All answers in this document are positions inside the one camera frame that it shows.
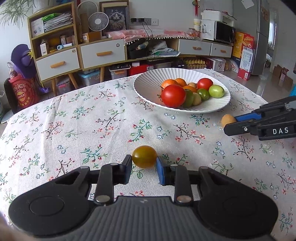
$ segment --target purple cap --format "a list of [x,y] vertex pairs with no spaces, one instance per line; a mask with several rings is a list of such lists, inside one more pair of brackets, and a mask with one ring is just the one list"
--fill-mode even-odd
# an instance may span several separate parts
[[27,53],[29,52],[28,45],[19,44],[11,53],[11,61],[15,65],[15,71],[26,79],[35,77],[36,67],[34,59],[31,59]]

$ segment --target tablecloth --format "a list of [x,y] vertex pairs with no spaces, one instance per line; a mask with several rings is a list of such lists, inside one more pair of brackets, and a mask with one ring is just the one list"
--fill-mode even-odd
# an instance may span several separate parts
[[[225,108],[184,114],[153,106],[134,92],[136,75],[78,89],[15,114],[0,138],[0,211],[7,222],[8,207],[20,194],[82,165],[94,170],[120,163],[138,146],[149,145],[168,164],[190,170],[209,166],[268,195],[279,209],[272,235],[281,241],[295,239],[293,142],[226,136],[220,124],[224,114],[241,115],[266,102],[220,73],[198,71],[229,89],[231,100]],[[158,183],[154,168],[133,165],[129,184],[115,186],[114,194],[173,196],[174,187]],[[194,187],[193,193],[199,199]]]

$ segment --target fan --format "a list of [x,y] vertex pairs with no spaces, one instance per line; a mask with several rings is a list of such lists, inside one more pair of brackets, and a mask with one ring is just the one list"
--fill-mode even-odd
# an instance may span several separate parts
[[89,28],[92,31],[101,31],[107,27],[109,18],[103,12],[95,12],[89,17]]
[[77,6],[77,15],[80,18],[80,14],[86,13],[87,17],[89,18],[90,15],[97,12],[98,10],[98,6],[94,2],[85,1]]

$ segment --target microwave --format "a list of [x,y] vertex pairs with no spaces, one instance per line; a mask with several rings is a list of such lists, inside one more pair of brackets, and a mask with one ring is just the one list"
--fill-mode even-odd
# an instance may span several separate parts
[[200,38],[233,45],[235,28],[215,20],[201,20]]

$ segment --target plate rim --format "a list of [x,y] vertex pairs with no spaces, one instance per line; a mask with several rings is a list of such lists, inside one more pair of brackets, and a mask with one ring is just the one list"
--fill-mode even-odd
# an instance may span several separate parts
[[[152,69],[152,70],[146,71],[146,72],[144,72],[144,73],[147,73],[147,72],[150,72],[150,71],[155,71],[155,70],[156,70],[156,69]],[[204,74],[204,75],[206,75],[206,76],[208,76],[208,77],[210,77],[210,78],[214,78],[214,77],[209,76],[209,75],[207,75],[207,74],[205,74],[205,73],[202,73],[202,72],[200,72],[200,71],[195,71],[195,72],[199,72],[199,73]],[[171,110],[171,111],[176,111],[176,112],[184,112],[184,113],[192,113],[192,114],[212,113],[212,112],[216,112],[216,111],[218,111],[218,110],[221,110],[222,108],[224,108],[225,106],[227,106],[227,105],[229,104],[230,100],[231,100],[231,93],[230,93],[229,89],[228,89],[228,88],[227,88],[227,87],[226,87],[221,81],[219,81],[218,79],[214,78],[216,81],[218,81],[219,83],[221,83],[221,84],[223,85],[222,87],[224,88],[224,90],[226,89],[226,90],[229,92],[229,97],[228,97],[227,103],[226,103],[224,106],[219,107],[219,108],[217,108],[217,109],[209,110],[209,111],[207,111],[207,110],[204,110],[204,111],[200,111],[200,110],[181,110],[181,109],[175,109],[175,108],[171,108],[171,107],[162,106],[162,105],[156,104],[156,103],[154,103],[154,102],[152,102],[152,101],[150,101],[150,100],[144,98],[144,97],[143,97],[142,95],[140,95],[140,94],[137,92],[137,90],[135,89],[135,82],[136,82],[137,78],[139,78],[142,74],[138,75],[138,76],[135,78],[134,82],[133,82],[133,89],[134,89],[134,91],[137,93],[137,95],[138,95],[140,98],[142,98],[143,100],[147,101],[148,103],[150,103],[150,104],[152,104],[152,105],[154,105],[154,106],[158,106],[158,107],[164,108],[164,109],[166,109],[166,110]]]

